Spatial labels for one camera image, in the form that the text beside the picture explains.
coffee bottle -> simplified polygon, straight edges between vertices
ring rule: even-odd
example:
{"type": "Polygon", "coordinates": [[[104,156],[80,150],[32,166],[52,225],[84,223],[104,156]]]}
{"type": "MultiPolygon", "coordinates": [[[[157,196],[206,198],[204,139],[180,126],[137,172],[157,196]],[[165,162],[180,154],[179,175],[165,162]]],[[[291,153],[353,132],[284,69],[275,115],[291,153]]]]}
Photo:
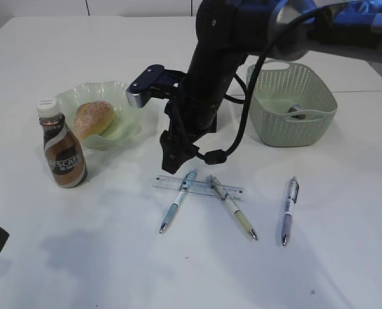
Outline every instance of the coffee bottle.
{"type": "Polygon", "coordinates": [[[72,188],[87,178],[87,167],[81,145],[65,123],[57,99],[37,104],[39,121],[44,131],[44,152],[55,182],[72,188]]]}

bottle cap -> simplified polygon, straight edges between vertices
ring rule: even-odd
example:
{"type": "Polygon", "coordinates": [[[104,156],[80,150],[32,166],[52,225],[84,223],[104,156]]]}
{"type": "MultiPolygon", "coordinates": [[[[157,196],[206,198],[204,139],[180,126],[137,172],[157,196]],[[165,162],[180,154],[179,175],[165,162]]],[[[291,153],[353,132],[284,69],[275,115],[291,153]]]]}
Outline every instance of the bottle cap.
{"type": "Polygon", "coordinates": [[[41,118],[51,118],[57,116],[60,111],[60,105],[56,98],[48,98],[46,100],[40,100],[37,103],[38,115],[41,118]]]}

pen tip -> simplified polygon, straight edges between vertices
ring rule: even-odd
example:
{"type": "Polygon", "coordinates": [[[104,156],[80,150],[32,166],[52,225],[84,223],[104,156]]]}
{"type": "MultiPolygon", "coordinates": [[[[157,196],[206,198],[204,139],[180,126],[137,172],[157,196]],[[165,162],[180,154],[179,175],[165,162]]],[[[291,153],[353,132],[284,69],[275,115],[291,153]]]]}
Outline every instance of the pen tip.
{"type": "Polygon", "coordinates": [[[163,223],[163,224],[162,224],[161,228],[159,229],[159,233],[160,233],[160,234],[162,234],[162,233],[164,232],[166,226],[167,226],[166,223],[163,223]]]}
{"type": "Polygon", "coordinates": [[[285,247],[288,244],[288,235],[287,234],[282,236],[281,242],[282,242],[283,247],[285,247]]]}
{"type": "Polygon", "coordinates": [[[255,241],[258,241],[258,236],[253,229],[250,230],[250,235],[255,241]]]}

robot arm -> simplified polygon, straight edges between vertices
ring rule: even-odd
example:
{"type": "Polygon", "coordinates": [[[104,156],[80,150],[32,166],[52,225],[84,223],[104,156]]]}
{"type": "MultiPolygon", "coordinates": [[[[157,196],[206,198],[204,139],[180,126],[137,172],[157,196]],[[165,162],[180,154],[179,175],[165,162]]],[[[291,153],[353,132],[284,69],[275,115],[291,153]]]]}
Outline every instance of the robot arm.
{"type": "MultiPolygon", "coordinates": [[[[216,115],[237,68],[248,55],[260,55],[268,42],[295,17],[314,10],[303,0],[204,0],[197,13],[198,44],[187,74],[147,68],[129,87],[131,105],[151,97],[168,98],[168,131],[161,135],[162,168],[174,174],[198,156],[223,163],[226,152],[204,156],[192,145],[215,132],[216,115]]],[[[382,62],[382,0],[327,6],[313,19],[281,35],[268,57],[297,60],[307,50],[382,62]]]]}

plate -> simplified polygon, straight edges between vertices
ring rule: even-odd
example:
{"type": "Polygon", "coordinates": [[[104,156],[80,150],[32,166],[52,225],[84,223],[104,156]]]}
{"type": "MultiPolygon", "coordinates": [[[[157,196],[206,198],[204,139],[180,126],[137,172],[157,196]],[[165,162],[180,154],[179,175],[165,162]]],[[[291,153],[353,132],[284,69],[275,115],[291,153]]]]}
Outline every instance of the plate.
{"type": "Polygon", "coordinates": [[[66,124],[74,131],[77,109],[85,103],[103,100],[110,103],[116,116],[111,125],[101,135],[90,135],[80,143],[90,149],[107,150],[137,134],[140,129],[139,109],[132,108],[125,94],[128,85],[122,82],[86,82],[56,96],[66,124]]]}

